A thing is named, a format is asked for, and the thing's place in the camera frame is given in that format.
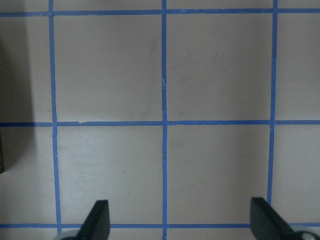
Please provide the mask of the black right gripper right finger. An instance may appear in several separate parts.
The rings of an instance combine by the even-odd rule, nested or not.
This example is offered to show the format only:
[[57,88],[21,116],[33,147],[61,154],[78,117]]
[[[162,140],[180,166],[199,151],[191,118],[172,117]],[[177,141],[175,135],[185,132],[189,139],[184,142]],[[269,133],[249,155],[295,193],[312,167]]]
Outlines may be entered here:
[[294,230],[262,197],[250,200],[250,230],[256,240],[294,240]]

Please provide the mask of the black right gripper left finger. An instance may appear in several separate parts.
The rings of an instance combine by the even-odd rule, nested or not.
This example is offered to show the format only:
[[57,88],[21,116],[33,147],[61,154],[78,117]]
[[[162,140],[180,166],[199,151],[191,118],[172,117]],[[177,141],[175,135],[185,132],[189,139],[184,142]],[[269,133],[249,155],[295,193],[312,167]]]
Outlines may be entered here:
[[77,239],[107,240],[110,229],[109,202],[108,200],[97,200],[77,233]]

